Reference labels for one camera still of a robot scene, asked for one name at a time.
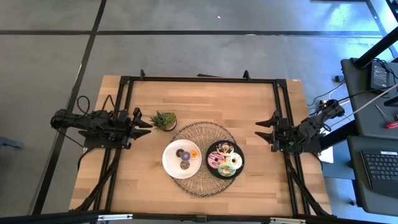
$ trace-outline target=succulent plant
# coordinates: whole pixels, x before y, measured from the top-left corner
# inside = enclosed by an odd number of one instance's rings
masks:
[[[176,120],[175,113],[160,113],[158,111],[155,116],[150,117],[152,125],[164,131],[172,129]]]

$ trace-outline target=pink frosted donut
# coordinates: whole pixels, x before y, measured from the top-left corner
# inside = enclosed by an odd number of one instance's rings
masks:
[[[218,166],[224,162],[225,158],[224,156],[218,154],[218,152],[212,152],[210,155],[207,157],[207,163],[209,163],[211,168],[217,169]]]

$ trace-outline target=wooden tabletop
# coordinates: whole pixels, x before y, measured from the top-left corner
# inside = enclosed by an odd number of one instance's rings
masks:
[[[120,76],[104,76],[96,110],[108,94],[116,99]],[[308,116],[299,80],[287,80],[295,124]],[[158,111],[174,112],[178,124],[169,133],[152,129],[152,133],[132,141],[130,150],[122,150],[112,201],[112,212],[171,213],[208,215],[292,215],[287,176],[280,152],[255,135],[271,132],[255,122],[269,119],[275,111],[271,84],[202,83],[202,82],[134,82],[129,111],[140,107],[142,119]],[[106,110],[112,110],[108,103]],[[246,165],[242,173],[224,192],[198,198],[181,190],[164,171],[162,153],[173,135],[197,121],[211,121],[224,126],[243,150]],[[80,166],[70,208],[76,208],[98,181],[104,149],[87,154]],[[317,202],[331,212],[319,161],[311,154],[301,155],[305,183]],[[104,207],[107,185],[100,208]],[[296,186],[299,211],[302,201]]]

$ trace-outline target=laptop keyboard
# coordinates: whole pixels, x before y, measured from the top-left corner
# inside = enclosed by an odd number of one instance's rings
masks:
[[[368,177],[371,180],[398,182],[398,155],[396,152],[362,152]]]

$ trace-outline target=white plate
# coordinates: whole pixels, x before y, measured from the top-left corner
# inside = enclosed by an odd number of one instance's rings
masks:
[[[183,170],[180,167],[180,163],[182,159],[176,156],[177,150],[183,149],[184,151],[191,151],[191,149],[196,149],[199,153],[196,159],[190,159],[190,166],[188,169]],[[199,147],[186,139],[179,139],[174,142],[171,142],[163,152],[162,157],[163,168],[166,172],[177,179],[186,179],[194,174],[196,174],[200,168],[201,164],[201,152]]]

